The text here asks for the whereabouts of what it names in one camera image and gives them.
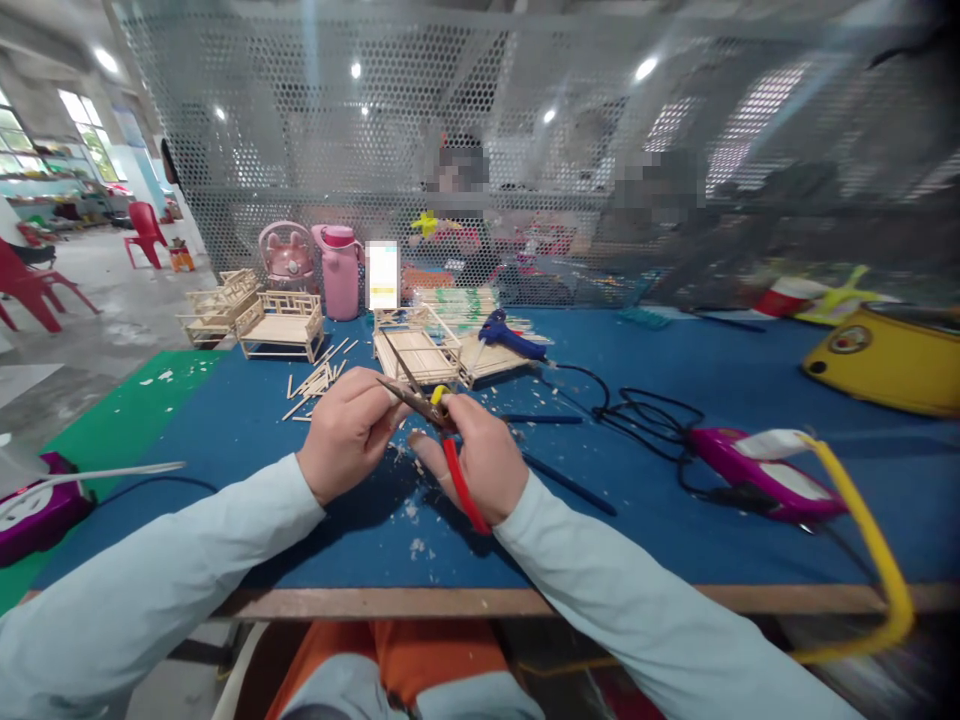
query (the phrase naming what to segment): black cable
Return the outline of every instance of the black cable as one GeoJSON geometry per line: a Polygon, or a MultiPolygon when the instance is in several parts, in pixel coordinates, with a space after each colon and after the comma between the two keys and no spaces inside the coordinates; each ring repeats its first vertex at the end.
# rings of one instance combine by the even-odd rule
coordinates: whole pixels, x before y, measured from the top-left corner
{"type": "Polygon", "coordinates": [[[836,543],[837,547],[839,547],[843,551],[843,553],[848,558],[850,558],[850,560],[853,561],[853,564],[856,565],[857,568],[859,568],[860,572],[862,572],[864,576],[866,576],[866,578],[870,581],[871,585],[875,585],[875,586],[879,585],[879,578],[877,577],[877,574],[873,571],[873,568],[867,565],[866,561],[860,556],[860,554],[856,550],[853,549],[853,547],[851,547],[850,543],[848,543],[840,533],[834,530],[828,523],[819,523],[817,525],[814,525],[813,529],[819,532],[822,532],[824,535],[826,535],[831,540],[833,540],[833,542],[836,543]]]}
{"type": "Polygon", "coordinates": [[[195,480],[194,478],[181,477],[180,475],[156,475],[154,477],[141,480],[140,482],[136,482],[129,487],[125,487],[123,490],[116,493],[115,495],[111,495],[103,502],[98,503],[96,509],[102,508],[104,505],[109,505],[114,500],[119,500],[127,493],[132,492],[138,488],[141,488],[144,485],[149,485],[150,483],[154,483],[154,482],[179,482],[179,483],[183,483],[184,485],[193,485],[194,487],[203,488],[204,490],[209,491],[211,495],[216,495],[219,492],[219,490],[215,485],[211,485],[210,483],[204,482],[203,480],[195,480]]]}
{"type": "Polygon", "coordinates": [[[557,365],[562,370],[575,370],[592,378],[603,390],[603,405],[590,409],[590,414],[601,424],[609,425],[620,433],[633,438],[645,448],[673,463],[683,464],[693,458],[689,442],[690,431],[703,421],[704,413],[685,402],[668,398],[664,395],[639,388],[623,387],[618,391],[623,402],[611,405],[610,388],[598,375],[576,365],[557,365]],[[667,405],[681,408],[690,413],[693,418],[688,422],[681,422],[668,413],[664,408],[645,402],[639,398],[651,398],[667,405]],[[640,433],[659,440],[667,445],[680,446],[680,452],[670,454],[640,433]]]}
{"type": "Polygon", "coordinates": [[[735,487],[717,487],[710,489],[695,488],[684,478],[684,468],[691,464],[696,457],[693,443],[690,442],[690,432],[699,425],[706,415],[702,410],[688,405],[680,400],[658,395],[647,390],[639,388],[623,387],[618,391],[623,402],[617,405],[610,405],[610,388],[595,373],[586,368],[577,365],[557,365],[557,368],[563,370],[575,370],[592,378],[603,390],[603,405],[590,409],[590,414],[601,424],[608,425],[618,432],[633,438],[655,455],[668,460],[677,466],[676,479],[677,484],[683,488],[684,492],[697,500],[708,502],[713,505],[723,507],[732,507],[743,512],[752,512],[758,515],[766,515],[778,507],[779,503],[760,488],[752,483],[742,483],[735,487]],[[639,398],[651,398],[660,403],[673,405],[687,411],[691,416],[687,422],[681,422],[676,417],[668,413],[663,407],[654,405],[650,402],[644,402],[639,398]],[[676,454],[670,454],[646,437],[640,435],[645,433],[648,436],[659,440],[667,445],[678,445],[680,451],[676,454]]]}

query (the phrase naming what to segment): purple power strip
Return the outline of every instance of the purple power strip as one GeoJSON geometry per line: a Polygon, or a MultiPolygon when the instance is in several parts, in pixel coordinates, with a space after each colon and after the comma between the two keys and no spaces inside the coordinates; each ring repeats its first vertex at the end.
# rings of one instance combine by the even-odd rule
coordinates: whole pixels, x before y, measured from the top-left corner
{"type": "Polygon", "coordinates": [[[749,458],[737,442],[750,437],[733,428],[700,428],[690,433],[697,455],[730,485],[753,483],[779,503],[767,517],[793,524],[817,523],[847,512],[836,492],[793,465],[749,458]]]}
{"type": "MultiPolygon", "coordinates": [[[[73,464],[60,453],[44,453],[40,457],[54,475],[76,472],[73,464]]],[[[38,550],[49,550],[94,508],[94,502],[86,497],[79,482],[57,485],[52,492],[50,502],[42,510],[24,518],[9,530],[0,531],[0,567],[13,565],[38,550]]],[[[0,504],[17,494],[0,498],[0,504]]]]}

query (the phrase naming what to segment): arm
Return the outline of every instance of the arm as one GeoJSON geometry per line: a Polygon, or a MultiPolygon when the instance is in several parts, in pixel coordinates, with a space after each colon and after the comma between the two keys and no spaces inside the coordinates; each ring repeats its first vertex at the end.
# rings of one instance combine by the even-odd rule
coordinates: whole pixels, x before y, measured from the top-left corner
{"type": "Polygon", "coordinates": [[[376,467],[406,412],[377,377],[344,375],[296,456],[157,518],[0,618],[0,718],[101,717],[250,568],[306,537],[376,467]]]}
{"type": "MultiPolygon", "coordinates": [[[[470,492],[551,605],[619,660],[670,718],[858,718],[750,621],[700,594],[609,526],[573,512],[523,464],[506,425],[447,401],[470,492]]],[[[433,441],[415,452],[456,502],[433,441]]]]}

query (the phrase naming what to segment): blue glue gun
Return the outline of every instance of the blue glue gun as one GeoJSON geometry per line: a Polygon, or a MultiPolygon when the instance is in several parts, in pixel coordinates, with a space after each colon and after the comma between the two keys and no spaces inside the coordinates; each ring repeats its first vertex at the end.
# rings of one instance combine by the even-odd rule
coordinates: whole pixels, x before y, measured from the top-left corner
{"type": "Polygon", "coordinates": [[[477,337],[488,345],[500,343],[528,360],[544,362],[547,357],[546,345],[525,340],[507,326],[507,312],[503,308],[497,308],[490,313],[477,337]]]}

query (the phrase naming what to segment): wooden table edge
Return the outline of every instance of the wooden table edge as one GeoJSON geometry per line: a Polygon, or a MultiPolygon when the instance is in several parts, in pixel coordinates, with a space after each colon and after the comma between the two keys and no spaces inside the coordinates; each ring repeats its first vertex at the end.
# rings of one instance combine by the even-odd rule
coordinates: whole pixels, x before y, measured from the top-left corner
{"type": "MultiPolygon", "coordinates": [[[[741,615],[882,614],[867,585],[697,585],[700,592],[741,615]]],[[[918,613],[960,609],[960,584],[910,586],[918,613]]],[[[24,602],[39,595],[33,590],[24,602]]],[[[325,618],[533,617],[553,608],[530,588],[303,588],[233,593],[213,614],[238,620],[325,618]]]]}

